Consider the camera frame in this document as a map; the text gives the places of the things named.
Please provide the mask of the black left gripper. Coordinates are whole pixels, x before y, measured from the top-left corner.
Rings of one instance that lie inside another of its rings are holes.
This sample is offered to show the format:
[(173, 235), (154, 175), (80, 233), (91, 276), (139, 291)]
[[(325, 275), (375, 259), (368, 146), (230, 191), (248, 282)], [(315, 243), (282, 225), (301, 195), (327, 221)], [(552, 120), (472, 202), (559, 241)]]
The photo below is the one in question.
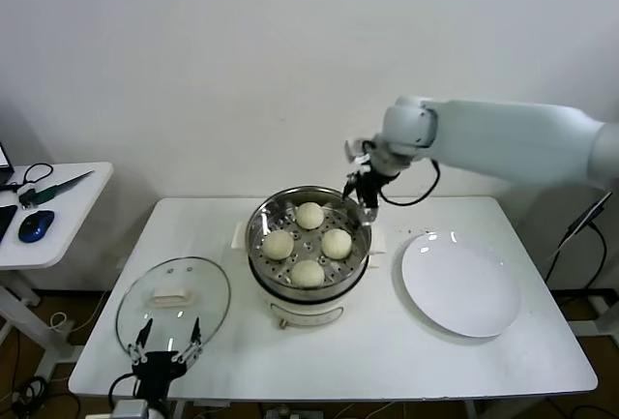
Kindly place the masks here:
[(152, 329), (153, 318), (137, 333), (127, 351), (133, 362), (133, 374), (138, 380), (138, 394), (167, 394), (171, 383), (187, 373), (185, 362), (194, 362), (202, 352), (200, 318), (197, 317), (192, 328), (189, 345), (178, 351), (146, 352), (146, 344)]

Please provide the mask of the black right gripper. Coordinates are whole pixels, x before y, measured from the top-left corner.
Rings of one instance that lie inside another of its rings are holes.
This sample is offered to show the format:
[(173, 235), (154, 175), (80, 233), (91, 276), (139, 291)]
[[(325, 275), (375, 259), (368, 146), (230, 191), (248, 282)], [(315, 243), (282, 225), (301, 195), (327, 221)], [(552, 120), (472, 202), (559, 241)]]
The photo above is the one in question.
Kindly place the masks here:
[(346, 176), (346, 182), (342, 189), (341, 198), (346, 199), (352, 193), (357, 196), (360, 205), (360, 224), (372, 226), (375, 222), (379, 206), (378, 198), (381, 189), (393, 182), (399, 174), (386, 175), (375, 169), (370, 163), (364, 163)]

